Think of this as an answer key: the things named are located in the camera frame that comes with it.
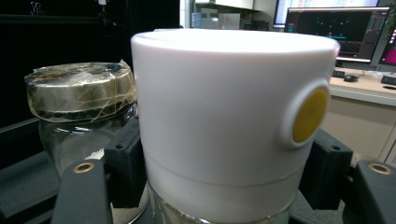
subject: yellow circular label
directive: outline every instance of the yellow circular label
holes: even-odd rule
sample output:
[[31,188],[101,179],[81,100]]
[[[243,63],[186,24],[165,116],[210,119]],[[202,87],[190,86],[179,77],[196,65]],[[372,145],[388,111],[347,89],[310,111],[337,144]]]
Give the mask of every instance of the yellow circular label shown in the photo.
[[302,103],[292,130],[296,143],[306,141],[319,126],[326,112],[328,94],[324,88],[316,89]]

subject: desk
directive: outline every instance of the desk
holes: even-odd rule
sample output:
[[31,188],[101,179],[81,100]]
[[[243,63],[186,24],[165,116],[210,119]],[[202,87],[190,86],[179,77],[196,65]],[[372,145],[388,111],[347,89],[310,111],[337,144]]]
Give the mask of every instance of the desk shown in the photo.
[[396,91],[383,88],[379,72],[336,70],[360,77],[331,78],[332,99],[321,128],[354,150],[352,163],[375,159],[396,165]]

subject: jar lid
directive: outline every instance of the jar lid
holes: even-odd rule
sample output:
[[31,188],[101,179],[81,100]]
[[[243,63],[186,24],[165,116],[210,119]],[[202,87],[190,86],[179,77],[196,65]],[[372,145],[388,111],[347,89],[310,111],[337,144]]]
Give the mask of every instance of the jar lid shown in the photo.
[[134,74],[120,63],[70,63],[24,78],[31,112],[49,122],[96,120],[136,101]]

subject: screen display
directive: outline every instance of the screen display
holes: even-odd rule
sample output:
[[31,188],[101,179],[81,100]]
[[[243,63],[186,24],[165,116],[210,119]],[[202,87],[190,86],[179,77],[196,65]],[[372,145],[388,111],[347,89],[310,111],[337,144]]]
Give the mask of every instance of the screen display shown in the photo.
[[388,7],[289,8],[284,32],[320,35],[340,44],[338,61],[370,63]]
[[385,46],[384,52],[382,53],[379,63],[396,65],[396,29],[390,35],[387,45]]
[[274,28],[285,28],[289,7],[376,7],[378,0],[276,0]]

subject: white cylinder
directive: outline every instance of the white cylinder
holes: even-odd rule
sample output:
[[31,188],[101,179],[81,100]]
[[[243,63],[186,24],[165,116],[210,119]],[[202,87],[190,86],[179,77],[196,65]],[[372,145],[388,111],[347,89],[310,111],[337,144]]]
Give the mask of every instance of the white cylinder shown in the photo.
[[275,215],[298,190],[327,110],[336,41],[182,29],[134,35],[148,182],[193,217]]

